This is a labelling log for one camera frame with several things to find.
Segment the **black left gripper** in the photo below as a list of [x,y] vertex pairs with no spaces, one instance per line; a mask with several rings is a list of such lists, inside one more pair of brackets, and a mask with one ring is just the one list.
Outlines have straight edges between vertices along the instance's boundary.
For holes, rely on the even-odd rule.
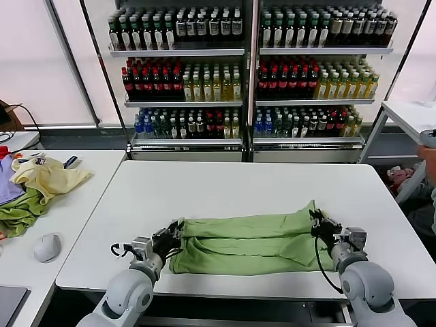
[[153,252],[163,261],[169,258],[170,253],[180,248],[180,238],[184,225],[184,220],[172,221],[168,227],[162,228],[153,234]]

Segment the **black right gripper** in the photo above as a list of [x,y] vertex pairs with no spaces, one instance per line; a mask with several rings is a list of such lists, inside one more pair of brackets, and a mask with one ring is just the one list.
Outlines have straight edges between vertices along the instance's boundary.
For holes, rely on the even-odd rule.
[[337,242],[335,235],[343,229],[342,225],[322,210],[309,210],[309,215],[312,221],[311,235],[321,239],[327,247],[332,247]]

